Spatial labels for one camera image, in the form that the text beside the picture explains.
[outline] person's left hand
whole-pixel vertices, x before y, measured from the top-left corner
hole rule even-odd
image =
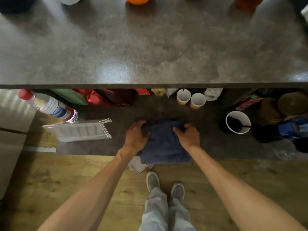
[[[128,151],[133,151],[136,155],[141,149],[144,148],[148,142],[150,133],[148,132],[145,136],[141,133],[141,126],[147,121],[134,122],[131,127],[126,131],[125,143],[123,148]]]

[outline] light gray pants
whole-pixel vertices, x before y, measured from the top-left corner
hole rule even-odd
[[[139,231],[167,231],[168,226],[173,231],[196,231],[190,223],[189,212],[181,202],[172,199],[168,211],[167,195],[155,187],[145,202]]]

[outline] red bottle cap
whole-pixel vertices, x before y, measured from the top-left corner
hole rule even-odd
[[[30,100],[33,97],[33,92],[29,89],[20,89],[18,97],[22,100]]]

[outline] coffee grounds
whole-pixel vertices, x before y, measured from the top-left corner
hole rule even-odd
[[[233,117],[227,117],[227,123],[229,127],[235,132],[240,132],[243,127],[241,121]]]

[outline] hand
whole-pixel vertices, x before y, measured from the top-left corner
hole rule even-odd
[[[173,131],[179,137],[182,147],[189,153],[191,147],[200,147],[200,136],[197,128],[191,123],[185,124],[185,132],[180,131],[178,128],[173,128]]]
[[[123,148],[128,151],[133,151],[136,155],[141,149],[144,148],[148,142],[150,133],[148,132],[145,136],[141,133],[141,126],[147,121],[134,122],[132,126],[126,131],[125,143]]]

